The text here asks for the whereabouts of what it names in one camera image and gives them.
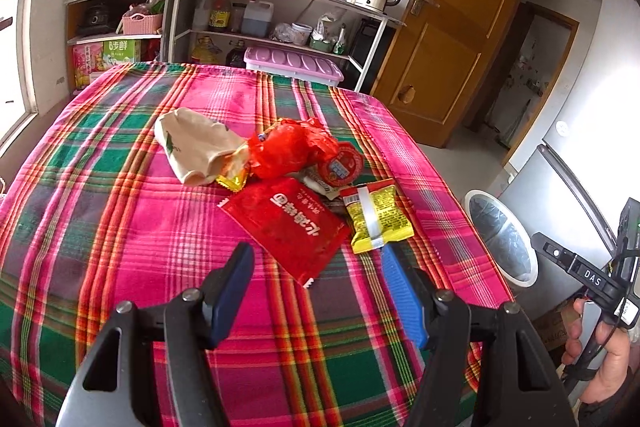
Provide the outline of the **person's right hand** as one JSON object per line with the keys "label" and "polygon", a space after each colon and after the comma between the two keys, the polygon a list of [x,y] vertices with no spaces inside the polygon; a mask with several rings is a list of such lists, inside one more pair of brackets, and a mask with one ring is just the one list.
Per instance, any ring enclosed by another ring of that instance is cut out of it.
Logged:
{"label": "person's right hand", "polygon": [[[582,333],[582,321],[576,320],[567,326],[567,340],[562,362],[572,364],[582,353],[579,340]],[[585,404],[602,403],[610,399],[623,386],[629,365],[630,341],[626,331],[613,325],[600,323],[596,329],[597,343],[604,347],[605,358],[596,376],[590,381],[580,401]]]}

